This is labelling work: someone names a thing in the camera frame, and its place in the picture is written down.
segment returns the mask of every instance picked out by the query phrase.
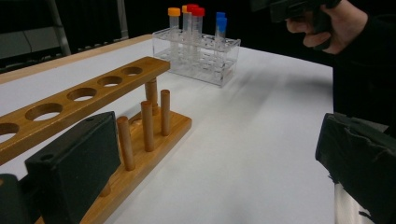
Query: hole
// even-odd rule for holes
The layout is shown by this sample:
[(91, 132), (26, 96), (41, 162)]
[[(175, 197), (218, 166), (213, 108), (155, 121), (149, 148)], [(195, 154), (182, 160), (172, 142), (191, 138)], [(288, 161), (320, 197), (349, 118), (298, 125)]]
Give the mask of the hole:
[(102, 77), (98, 80), (98, 84), (104, 87), (117, 86), (122, 82), (121, 77)]
[(70, 91), (67, 94), (67, 98), (72, 101), (85, 101), (91, 99), (95, 95), (96, 95), (96, 89), (81, 88), (74, 91)]
[(139, 67), (127, 67), (121, 70), (124, 75), (127, 76), (135, 76), (143, 72), (143, 70)]
[(40, 158), (40, 160), (42, 160), (42, 161), (48, 161), (48, 160), (52, 159), (52, 157), (53, 157), (52, 154), (44, 155), (44, 156), (42, 156), (42, 157)]
[(51, 119), (59, 115), (59, 113), (61, 113), (62, 110), (63, 110), (62, 105), (55, 103), (38, 105), (28, 110), (25, 114), (25, 117), (29, 120), (35, 120), (35, 121)]
[(14, 123), (0, 124), (0, 143), (12, 138), (19, 130), (20, 126)]

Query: wooden base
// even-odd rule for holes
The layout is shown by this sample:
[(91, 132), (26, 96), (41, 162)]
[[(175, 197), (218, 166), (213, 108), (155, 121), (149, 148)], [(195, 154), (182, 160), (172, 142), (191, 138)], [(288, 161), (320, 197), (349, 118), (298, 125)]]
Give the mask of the wooden base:
[(123, 164), (119, 167), (109, 180), (111, 193), (106, 197), (98, 197), (81, 220), (81, 223), (105, 222), (181, 137), (183, 137), (192, 124), (190, 118), (171, 111), (170, 133), (168, 136), (162, 136), (161, 113), (153, 116), (155, 149), (151, 152), (146, 152), (140, 113), (129, 119), (129, 122), (135, 168), (132, 171), (126, 171)]

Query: tabletop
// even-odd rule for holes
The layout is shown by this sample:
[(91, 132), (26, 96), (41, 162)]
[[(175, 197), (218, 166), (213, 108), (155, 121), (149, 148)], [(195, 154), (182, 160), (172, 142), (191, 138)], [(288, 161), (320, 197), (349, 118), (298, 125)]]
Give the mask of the tabletop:
[[(0, 75), (0, 116), (152, 56), (145, 39)], [(222, 88), (169, 72), (157, 83), (191, 129), (106, 223), (334, 223), (334, 185), (315, 160), (321, 122), (332, 113), (329, 66), (240, 48), (235, 77)], [(137, 88), (95, 114), (130, 117), (144, 96)], [(22, 178), (24, 160), (60, 134), (0, 173)]]

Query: wooden test tube rack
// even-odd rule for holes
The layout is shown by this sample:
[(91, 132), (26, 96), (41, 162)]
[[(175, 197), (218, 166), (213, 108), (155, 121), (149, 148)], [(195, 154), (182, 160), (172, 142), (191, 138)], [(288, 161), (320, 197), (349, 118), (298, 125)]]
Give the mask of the wooden test tube rack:
[[(0, 135), (15, 133), (0, 143), (0, 165), (145, 84), (147, 99), (142, 102), (142, 107), (149, 104), (152, 110), (152, 149), (147, 150), (145, 143), (143, 123), (146, 120), (143, 112), (129, 119), (117, 119), (119, 132), (128, 136), (125, 130), (129, 129), (130, 134), (130, 142), (126, 140), (122, 143), (125, 137), (119, 133), (120, 150), (129, 148), (133, 152), (120, 152), (121, 166), (81, 220), (81, 223), (103, 223), (191, 127), (190, 118), (170, 110), (168, 90), (162, 91), (164, 102), (161, 105), (164, 109), (156, 102), (156, 76), (169, 68), (169, 62), (145, 57), (0, 117)], [(91, 98), (78, 101), (87, 96)], [(35, 120), (53, 112), (59, 114), (49, 119)]]

